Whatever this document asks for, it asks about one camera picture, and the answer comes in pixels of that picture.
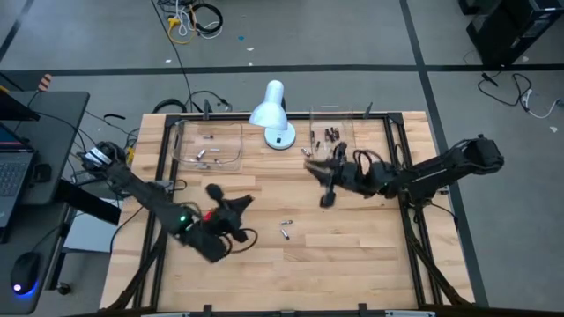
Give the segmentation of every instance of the computer tower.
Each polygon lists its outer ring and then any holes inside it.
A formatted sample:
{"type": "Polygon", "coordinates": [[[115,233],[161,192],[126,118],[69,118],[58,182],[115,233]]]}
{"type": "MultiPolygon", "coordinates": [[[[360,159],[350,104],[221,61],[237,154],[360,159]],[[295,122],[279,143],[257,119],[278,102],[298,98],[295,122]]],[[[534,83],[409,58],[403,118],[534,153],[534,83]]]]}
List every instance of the computer tower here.
{"type": "Polygon", "coordinates": [[[484,65],[510,65],[564,12],[564,0],[499,0],[466,32],[484,65]]]}
{"type": "Polygon", "coordinates": [[[488,12],[498,5],[500,0],[458,0],[460,9],[464,15],[474,15],[480,12],[488,12]]]}

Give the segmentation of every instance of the lamp base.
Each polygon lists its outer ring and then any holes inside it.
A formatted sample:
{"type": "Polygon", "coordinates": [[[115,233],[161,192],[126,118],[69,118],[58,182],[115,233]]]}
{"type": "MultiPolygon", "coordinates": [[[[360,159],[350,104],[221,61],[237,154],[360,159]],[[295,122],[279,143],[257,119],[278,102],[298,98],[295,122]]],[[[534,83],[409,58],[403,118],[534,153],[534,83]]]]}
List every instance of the lamp base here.
{"type": "Polygon", "coordinates": [[[288,129],[264,129],[264,141],[274,150],[285,150],[290,148],[296,141],[296,129],[288,123],[288,129]]]}

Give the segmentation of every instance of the wire bundle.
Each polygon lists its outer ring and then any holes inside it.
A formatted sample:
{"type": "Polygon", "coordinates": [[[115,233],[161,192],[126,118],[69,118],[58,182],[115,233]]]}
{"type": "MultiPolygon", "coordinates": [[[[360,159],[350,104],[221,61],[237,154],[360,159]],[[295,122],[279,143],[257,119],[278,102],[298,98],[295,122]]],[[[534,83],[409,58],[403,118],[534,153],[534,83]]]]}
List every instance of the wire bundle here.
{"type": "MultiPolygon", "coordinates": [[[[172,18],[168,18],[167,34],[168,34],[168,38],[176,44],[182,44],[182,45],[189,44],[196,34],[207,40],[215,39],[223,31],[223,16],[221,15],[219,9],[211,4],[204,4],[204,3],[194,4],[194,2],[195,1],[180,1],[180,0],[176,0],[174,2],[174,16],[172,18]],[[196,17],[196,11],[200,8],[206,8],[209,11],[213,12],[218,17],[218,20],[212,21],[206,26],[200,25],[199,23],[197,23],[197,17],[196,17]],[[181,36],[188,35],[189,31],[192,32],[192,35],[187,41],[179,41],[173,38],[172,30],[176,26],[179,26],[178,34],[181,36]]],[[[171,4],[170,0],[166,2],[158,1],[157,4],[164,12],[172,13],[171,11],[165,9],[166,5],[171,4]]]]}

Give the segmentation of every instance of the lamp shade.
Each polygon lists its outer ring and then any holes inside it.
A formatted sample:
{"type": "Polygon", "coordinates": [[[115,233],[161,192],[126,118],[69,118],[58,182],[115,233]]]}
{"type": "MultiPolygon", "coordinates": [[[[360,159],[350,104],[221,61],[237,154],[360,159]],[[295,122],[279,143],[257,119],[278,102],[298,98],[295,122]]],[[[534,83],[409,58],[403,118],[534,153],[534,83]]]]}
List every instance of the lamp shade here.
{"type": "Polygon", "coordinates": [[[260,127],[287,130],[288,119],[286,111],[282,108],[284,98],[284,85],[278,80],[272,80],[266,86],[264,101],[255,108],[249,118],[249,123],[260,127]]]}

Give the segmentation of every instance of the laptop keyboard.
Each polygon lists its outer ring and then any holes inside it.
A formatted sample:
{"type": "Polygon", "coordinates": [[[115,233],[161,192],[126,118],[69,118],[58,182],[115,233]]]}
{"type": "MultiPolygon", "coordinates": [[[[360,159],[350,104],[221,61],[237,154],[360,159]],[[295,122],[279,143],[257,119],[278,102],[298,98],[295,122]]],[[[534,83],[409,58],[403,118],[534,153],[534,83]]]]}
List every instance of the laptop keyboard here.
{"type": "Polygon", "coordinates": [[[0,163],[0,196],[16,195],[26,171],[26,163],[0,163]]]}

